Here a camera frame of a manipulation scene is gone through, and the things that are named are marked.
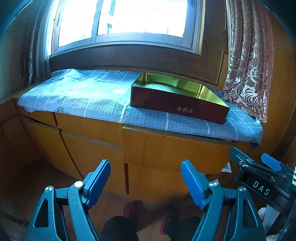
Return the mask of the person's right hand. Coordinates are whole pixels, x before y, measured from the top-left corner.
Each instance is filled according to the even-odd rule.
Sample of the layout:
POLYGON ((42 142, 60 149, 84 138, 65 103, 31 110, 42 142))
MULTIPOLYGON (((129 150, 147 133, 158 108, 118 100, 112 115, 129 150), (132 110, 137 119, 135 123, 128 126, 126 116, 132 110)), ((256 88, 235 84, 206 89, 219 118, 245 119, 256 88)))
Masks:
MULTIPOLYGON (((268 231, 270 230, 273 223, 276 221, 277 217, 279 216, 279 212, 267 205, 266 207, 261 208, 258 211, 258 215, 262 221, 262 225, 264 228, 264 232, 267 235, 268 231)), ((277 241, 280 233, 276 235, 269 235, 266 236, 267 241, 277 241)))

